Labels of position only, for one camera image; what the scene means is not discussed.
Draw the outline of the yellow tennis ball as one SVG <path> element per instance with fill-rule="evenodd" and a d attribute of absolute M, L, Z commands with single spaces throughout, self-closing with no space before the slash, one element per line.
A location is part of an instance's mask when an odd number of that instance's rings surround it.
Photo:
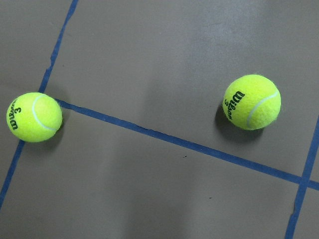
<path fill-rule="evenodd" d="M 244 130 L 258 130 L 274 122 L 281 109 L 276 85 L 261 75 L 245 75 L 225 91 L 222 108 L 227 119 Z"/>
<path fill-rule="evenodd" d="M 42 142 L 52 138 L 62 121 L 62 109 L 58 102 L 39 92 L 17 97 L 6 112 L 9 130 L 25 142 Z"/>

